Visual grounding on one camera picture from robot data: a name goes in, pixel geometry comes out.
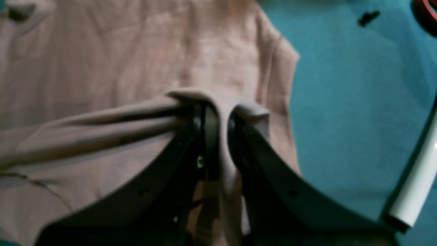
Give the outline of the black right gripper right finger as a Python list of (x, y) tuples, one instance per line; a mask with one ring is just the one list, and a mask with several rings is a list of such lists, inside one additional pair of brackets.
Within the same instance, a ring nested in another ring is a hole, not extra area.
[(232, 113), (228, 145), (250, 224), (244, 246), (396, 246), (394, 233), (303, 180), (261, 133)]

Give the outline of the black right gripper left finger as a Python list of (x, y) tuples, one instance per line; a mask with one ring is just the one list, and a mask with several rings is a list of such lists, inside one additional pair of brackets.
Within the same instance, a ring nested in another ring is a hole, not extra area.
[(217, 180), (218, 119), (207, 103), (160, 155), (122, 188), (44, 228), (37, 246), (191, 246), (196, 185)]

